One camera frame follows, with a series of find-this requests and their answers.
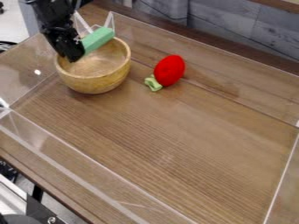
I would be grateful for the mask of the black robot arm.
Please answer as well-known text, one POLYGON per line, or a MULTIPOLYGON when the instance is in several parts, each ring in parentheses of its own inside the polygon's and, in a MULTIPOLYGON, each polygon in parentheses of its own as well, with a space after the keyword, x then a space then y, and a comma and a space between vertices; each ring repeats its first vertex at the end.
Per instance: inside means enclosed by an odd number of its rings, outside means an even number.
POLYGON ((51 47, 69 62, 76 62, 83 57, 85 49, 71 19, 75 13, 71 1, 25 0, 25 3, 32 6, 40 32, 51 47))

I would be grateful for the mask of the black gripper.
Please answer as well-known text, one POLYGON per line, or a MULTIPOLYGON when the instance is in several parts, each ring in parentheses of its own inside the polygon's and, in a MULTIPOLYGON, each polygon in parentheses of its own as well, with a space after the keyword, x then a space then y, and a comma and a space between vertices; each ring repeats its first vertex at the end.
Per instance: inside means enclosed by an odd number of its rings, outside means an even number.
POLYGON ((65 57, 69 62, 76 62, 83 57, 85 49, 73 28, 71 17, 65 17, 59 21, 51 21, 44 16, 37 16, 36 19, 40 32, 56 53, 65 57))

